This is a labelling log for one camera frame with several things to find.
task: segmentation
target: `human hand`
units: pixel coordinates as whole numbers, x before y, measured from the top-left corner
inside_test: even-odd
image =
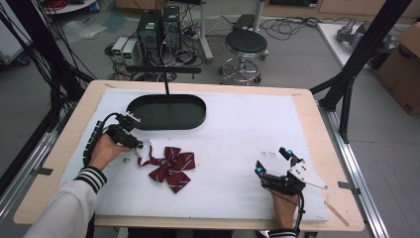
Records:
[[[116,145],[111,137],[105,133],[99,138],[93,149],[89,166],[103,171],[122,152],[130,152],[131,150],[128,147]]]
[[[271,190],[278,229],[293,229],[293,215],[299,202],[297,195],[285,195]]]

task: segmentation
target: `stool base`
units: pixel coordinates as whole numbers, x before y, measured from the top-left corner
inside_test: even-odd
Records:
[[[256,83],[262,81],[257,65],[245,58],[228,59],[219,67],[219,73],[224,75],[221,84],[225,84],[226,79],[245,82],[247,86],[252,80]]]

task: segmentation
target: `black stool seat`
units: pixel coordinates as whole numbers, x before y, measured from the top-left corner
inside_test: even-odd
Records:
[[[236,30],[226,36],[226,44],[232,50],[244,54],[258,54],[266,49],[266,40],[260,34],[247,31]]]

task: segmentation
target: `cardboard box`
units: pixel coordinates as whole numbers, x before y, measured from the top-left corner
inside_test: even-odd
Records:
[[[420,115],[420,23],[397,37],[400,46],[376,72],[376,78],[410,115]]]
[[[145,9],[163,9],[167,0],[116,0],[115,6],[117,9],[132,12],[142,13]]]

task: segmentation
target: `person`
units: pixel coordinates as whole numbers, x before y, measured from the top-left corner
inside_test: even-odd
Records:
[[[96,194],[107,181],[102,171],[121,153],[130,151],[127,147],[116,145],[107,134],[103,134],[93,149],[89,165],[81,169],[74,180],[66,181],[58,188],[43,214],[24,237],[85,237],[96,207]],[[296,237],[292,223],[297,196],[286,196],[275,191],[271,194],[278,229],[270,231],[269,237]]]

